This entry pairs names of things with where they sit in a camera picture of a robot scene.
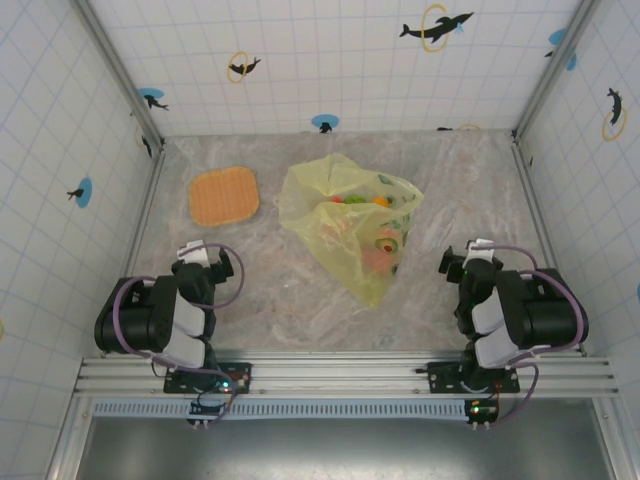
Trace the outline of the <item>yellow plastic bag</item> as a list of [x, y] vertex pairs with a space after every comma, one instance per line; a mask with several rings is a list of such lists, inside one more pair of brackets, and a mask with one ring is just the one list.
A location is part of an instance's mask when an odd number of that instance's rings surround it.
[[[357, 194], [362, 204], [334, 203], [331, 197]], [[385, 208], [375, 197], [387, 198]], [[290, 167], [277, 198], [279, 222], [294, 232], [311, 255], [360, 302], [377, 307], [393, 283], [404, 256], [411, 217], [424, 199], [402, 178], [368, 170], [342, 154]], [[351, 223], [348, 243], [327, 246], [322, 222]]]

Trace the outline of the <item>woven bamboo tray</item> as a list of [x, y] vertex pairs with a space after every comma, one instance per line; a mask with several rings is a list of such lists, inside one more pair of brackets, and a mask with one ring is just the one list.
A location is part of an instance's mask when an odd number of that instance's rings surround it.
[[228, 167], [197, 175], [189, 186], [191, 219], [217, 227], [251, 218], [260, 207], [257, 181], [246, 167]]

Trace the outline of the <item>small controller board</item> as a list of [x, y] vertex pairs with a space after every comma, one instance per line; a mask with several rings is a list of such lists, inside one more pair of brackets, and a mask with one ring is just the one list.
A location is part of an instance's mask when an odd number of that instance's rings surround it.
[[200, 393], [195, 400], [190, 403], [189, 415], [187, 422], [194, 430], [208, 430], [212, 425], [220, 422], [220, 420], [229, 413], [235, 395], [232, 394], [228, 399], [214, 404], [212, 401], [203, 399], [204, 393]]
[[499, 401], [496, 397], [464, 402], [467, 424], [473, 430], [478, 430], [480, 427], [488, 429], [498, 419], [499, 410]]

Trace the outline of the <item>grey metal sheet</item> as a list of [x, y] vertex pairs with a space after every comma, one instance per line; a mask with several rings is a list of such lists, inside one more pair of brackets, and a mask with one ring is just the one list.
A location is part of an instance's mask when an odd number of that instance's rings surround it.
[[99, 419], [79, 480], [611, 480], [588, 413], [490, 431], [422, 420]]

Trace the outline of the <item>aluminium side rail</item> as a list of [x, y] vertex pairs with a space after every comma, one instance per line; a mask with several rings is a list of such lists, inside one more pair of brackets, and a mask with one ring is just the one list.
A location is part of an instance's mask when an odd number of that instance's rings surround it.
[[167, 276], [149, 285], [131, 271], [137, 261], [149, 209], [164, 162], [160, 154], [143, 191], [138, 224], [121, 276], [104, 304], [94, 328], [94, 340], [104, 354], [134, 354], [144, 358], [161, 351], [169, 342], [171, 302], [176, 298], [175, 282]]
[[509, 244], [519, 257], [498, 282], [511, 341], [534, 355], [575, 350], [589, 334], [580, 301], [559, 271], [544, 219], [541, 195], [535, 191], [533, 158], [523, 147], [510, 147], [514, 186], [507, 197]]

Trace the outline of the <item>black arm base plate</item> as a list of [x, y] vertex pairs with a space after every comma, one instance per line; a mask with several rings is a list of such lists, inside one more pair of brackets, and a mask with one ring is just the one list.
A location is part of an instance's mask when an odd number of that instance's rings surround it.
[[427, 377], [432, 394], [519, 393], [516, 373], [506, 369], [484, 369], [458, 362], [430, 362]]
[[193, 372], [173, 371], [165, 375], [163, 392], [166, 394], [227, 394], [234, 385], [238, 394], [250, 390], [252, 364], [247, 362], [219, 362], [218, 369], [230, 377]]

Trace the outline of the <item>aluminium frame post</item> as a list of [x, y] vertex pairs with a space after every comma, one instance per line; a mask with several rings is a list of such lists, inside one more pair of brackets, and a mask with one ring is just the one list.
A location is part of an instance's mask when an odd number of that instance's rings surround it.
[[145, 139], [150, 143], [152, 148], [160, 152], [163, 148], [163, 137], [151, 117], [147, 104], [143, 101], [125, 64], [98, 18], [95, 9], [89, 0], [69, 1], [109, 73], [114, 78], [120, 92], [125, 97], [131, 113], [141, 127]]
[[584, 35], [593, 16], [603, 0], [581, 0], [571, 21], [565, 29], [565, 34], [555, 46], [550, 63], [540, 78], [529, 103], [526, 105], [512, 137], [516, 144], [520, 144], [526, 133], [532, 127], [542, 107], [553, 92], [558, 80], [566, 71], [566, 66], [577, 52], [578, 44]]

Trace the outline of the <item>aluminium mounting rail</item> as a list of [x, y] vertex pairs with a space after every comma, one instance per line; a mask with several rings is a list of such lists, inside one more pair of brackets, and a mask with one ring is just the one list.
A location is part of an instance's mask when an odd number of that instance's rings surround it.
[[[221, 362], [252, 366], [251, 398], [427, 398], [430, 362], [457, 359], [452, 351], [251, 351], [216, 352]], [[158, 398], [160, 370], [131, 355], [109, 354], [82, 361], [74, 392], [80, 397]], [[619, 388], [606, 357], [576, 351], [540, 356], [510, 372], [518, 397], [535, 399], [616, 397]]]

